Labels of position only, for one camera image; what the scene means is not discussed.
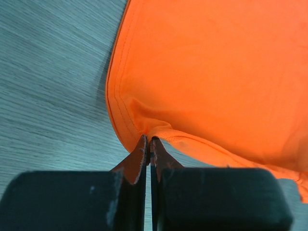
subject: stitching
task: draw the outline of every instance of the stitching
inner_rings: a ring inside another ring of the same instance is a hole
[[[136,25],[135,25],[135,27],[134,27],[133,30],[136,29],[137,24],[138,24],[138,20],[139,20],[139,17],[137,18],[137,22],[136,22]],[[130,48],[131,48],[131,43],[129,44],[127,54],[129,54]],[[127,63],[127,59],[125,60],[125,63],[124,63],[124,66],[123,66],[123,72],[125,71],[126,63]],[[126,107],[126,105],[125,105],[125,103],[124,103],[124,100],[121,98],[121,95],[120,95],[122,77],[123,77],[123,74],[121,75],[120,80],[119,80],[119,81],[120,81],[120,84],[119,84],[119,98],[120,98],[120,100],[122,101],[122,103],[123,103],[123,105],[124,105],[124,107],[125,107],[125,109],[126,109],[126,112],[127,112],[127,114],[128,114],[128,117],[129,117],[130,121],[132,122],[133,126],[135,127],[136,131],[137,131],[138,133],[140,133],[139,130],[137,129],[137,127],[136,127],[134,121],[133,121],[132,118],[130,117],[130,114],[128,113],[128,109],[127,109],[127,107]]]
[[[134,20],[135,15],[136,15],[136,11],[134,12],[131,21]],[[130,32],[130,27],[131,27],[131,23],[129,24],[128,33],[127,33],[127,35],[126,35],[126,37],[125,37],[125,42],[124,42],[124,46],[123,46],[123,47],[125,47],[125,45],[126,45],[127,37],[128,37],[129,32]],[[120,56],[120,63],[119,63],[119,66],[120,66],[121,63],[122,63],[122,57],[123,57],[123,52],[121,53],[121,56]],[[123,72],[124,72],[124,70],[125,70],[125,66],[126,66],[126,60],[125,60],[125,63],[124,63]],[[119,69],[120,69],[120,68],[118,68],[118,70],[117,70],[116,77],[118,77]],[[120,81],[120,84],[119,84],[119,99],[120,99],[120,100],[122,101],[122,103],[124,104],[124,101],[122,100],[122,98],[121,98],[121,96],[120,96],[122,76],[123,76],[123,74],[121,75],[120,80],[119,80],[119,81]],[[119,101],[116,99],[116,96],[115,96],[115,101],[116,101],[117,106],[118,106],[118,108],[119,108],[120,114],[121,114],[121,116],[122,116],[122,118],[123,118],[123,120],[124,120],[124,116],[123,116],[122,110],[121,110],[121,108],[120,108]],[[127,130],[129,131],[129,133],[134,137],[134,135],[132,134],[131,130],[128,128],[127,124],[125,123],[125,120],[124,120],[124,124],[125,124]]]

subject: wooden floor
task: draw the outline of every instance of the wooden floor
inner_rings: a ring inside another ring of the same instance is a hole
[[[125,0],[0,0],[0,196],[27,170],[109,170],[127,152],[104,102]],[[205,166],[167,145],[185,166]],[[148,175],[145,230],[151,230]],[[281,180],[308,231],[308,205]]]

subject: gray wood grain surface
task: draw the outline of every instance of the gray wood grain surface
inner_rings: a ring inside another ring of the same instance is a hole
[[[22,171],[109,170],[128,154],[104,102],[125,4],[0,0],[0,197]],[[166,147],[185,166],[206,166]],[[152,227],[149,177],[145,230]],[[308,205],[294,182],[280,182],[296,217],[293,230],[307,231]]]

